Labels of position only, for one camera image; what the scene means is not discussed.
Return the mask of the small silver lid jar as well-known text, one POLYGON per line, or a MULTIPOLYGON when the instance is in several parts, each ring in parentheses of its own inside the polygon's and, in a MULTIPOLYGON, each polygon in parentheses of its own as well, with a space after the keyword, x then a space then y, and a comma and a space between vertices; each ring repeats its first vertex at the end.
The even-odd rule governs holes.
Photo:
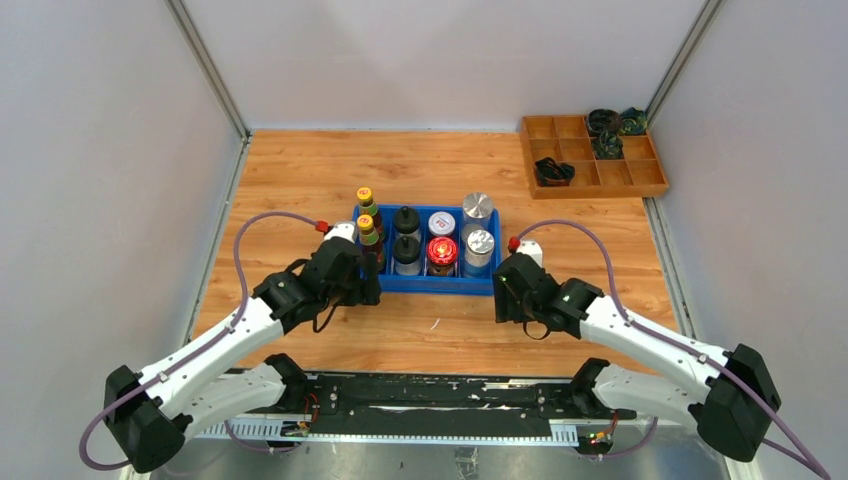
POLYGON ((470 231, 465 239, 462 275, 465 278, 483 278, 489 273, 495 250, 494 236, 485 229, 470 231))

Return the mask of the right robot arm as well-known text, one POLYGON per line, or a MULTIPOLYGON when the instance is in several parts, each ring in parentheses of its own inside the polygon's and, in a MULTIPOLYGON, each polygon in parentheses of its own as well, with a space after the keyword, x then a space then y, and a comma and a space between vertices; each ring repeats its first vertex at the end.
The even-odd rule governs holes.
POLYGON ((627 309, 577 278, 557 282, 535 259, 514 253, 492 275, 496 320, 538 322, 607 346, 652 369, 645 375, 590 359, 575 376, 571 403, 584 417, 633 410, 693 429, 720 454, 754 459, 781 399, 763 356, 684 337, 627 309))

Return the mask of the blue plastic divided bin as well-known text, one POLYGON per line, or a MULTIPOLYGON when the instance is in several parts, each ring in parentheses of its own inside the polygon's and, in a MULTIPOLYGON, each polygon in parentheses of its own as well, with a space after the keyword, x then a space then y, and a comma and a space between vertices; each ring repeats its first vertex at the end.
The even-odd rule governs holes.
POLYGON ((397 230, 393 225, 395 212, 401 208, 399 204, 380 204, 379 211, 383 219, 386 234, 384 242, 385 266, 379 273, 379 282, 384 293, 404 294, 446 294, 446 295, 470 295, 470 296, 492 296, 494 287, 492 275, 494 269, 502 262, 501 248, 501 223, 497 209, 494 209, 486 229, 494 237, 494 252, 491 256, 486 270, 481 277, 464 277, 463 260, 466 244, 460 239, 460 228, 463 226, 463 209, 460 206, 444 205, 411 205, 421 219, 420 229, 423 243, 421 248, 421 270, 418 275, 400 275, 395 272, 394 260, 392 258, 393 244, 397 237, 397 230), (427 221, 430 216, 438 211, 444 211, 453 216, 457 222, 457 229, 453 239, 459 244, 460 254, 456 263, 453 276, 431 276, 427 268, 426 246, 430 240, 427 221))

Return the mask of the red lid sauce jar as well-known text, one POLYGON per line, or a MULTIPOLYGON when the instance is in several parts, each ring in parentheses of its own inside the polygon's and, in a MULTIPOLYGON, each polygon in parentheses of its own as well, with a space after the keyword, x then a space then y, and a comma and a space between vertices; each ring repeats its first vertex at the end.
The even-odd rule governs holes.
POLYGON ((436 277, 455 275, 459 247, 450 237, 433 237, 427 244, 427 274, 436 277))

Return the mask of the black cap spice shaker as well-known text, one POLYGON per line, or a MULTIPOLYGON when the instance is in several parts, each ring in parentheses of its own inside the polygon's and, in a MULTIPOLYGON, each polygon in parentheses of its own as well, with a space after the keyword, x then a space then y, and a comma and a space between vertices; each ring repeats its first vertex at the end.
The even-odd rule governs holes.
POLYGON ((409 237, 421 242, 421 218, 415 208, 401 206, 393 216, 393 227, 397 239, 409 237))
POLYGON ((421 243, 412 236, 398 237, 392 250, 393 273, 401 276, 417 276, 421 273, 421 243))

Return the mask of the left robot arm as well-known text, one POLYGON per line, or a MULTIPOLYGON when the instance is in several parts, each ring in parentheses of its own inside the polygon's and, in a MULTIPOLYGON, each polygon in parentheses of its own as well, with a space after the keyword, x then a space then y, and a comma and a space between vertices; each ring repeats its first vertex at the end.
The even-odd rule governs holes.
POLYGON ((344 237, 325 239, 307 259, 268 275, 236 310, 200 337, 133 371, 122 365, 105 380, 103 423, 139 473, 165 465, 206 428, 274 405, 298 411, 306 386, 295 368, 260 366, 228 381, 238 360, 322 312, 379 302, 378 260, 344 237))

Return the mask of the white lid sauce jar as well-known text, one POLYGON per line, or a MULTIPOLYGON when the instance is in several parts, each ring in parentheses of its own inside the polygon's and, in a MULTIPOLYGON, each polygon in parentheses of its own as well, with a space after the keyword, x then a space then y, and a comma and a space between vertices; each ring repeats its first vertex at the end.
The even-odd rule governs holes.
POLYGON ((447 211, 435 211, 427 221, 428 232, 431 238, 455 236, 457 222, 455 217, 447 211))

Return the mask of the silver lid clear jar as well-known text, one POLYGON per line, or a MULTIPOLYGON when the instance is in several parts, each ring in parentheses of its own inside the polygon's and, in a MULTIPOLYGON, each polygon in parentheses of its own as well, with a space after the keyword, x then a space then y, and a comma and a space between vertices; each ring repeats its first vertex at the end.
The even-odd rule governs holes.
POLYGON ((494 212, 491 197, 483 192, 467 194, 462 201, 462 233, 475 230, 489 230, 490 219, 494 212))

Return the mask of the sauce bottle yellow cap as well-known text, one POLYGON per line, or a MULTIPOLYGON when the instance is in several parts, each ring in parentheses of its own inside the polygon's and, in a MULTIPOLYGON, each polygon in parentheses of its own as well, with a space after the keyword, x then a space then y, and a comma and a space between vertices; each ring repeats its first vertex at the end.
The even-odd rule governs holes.
POLYGON ((357 217, 356 225, 358 228, 359 243, 362 250, 366 254, 374 254, 376 256, 377 271, 380 272, 385 268, 384 243, 380 239, 380 234, 375 226, 374 218, 369 214, 361 214, 357 217))
POLYGON ((382 213, 378 203, 375 201, 373 191, 370 187, 362 186, 356 192, 359 203, 359 212, 361 215, 367 214, 372 217, 374 228, 378 233, 381 242, 385 241, 385 230, 383 225, 382 213))

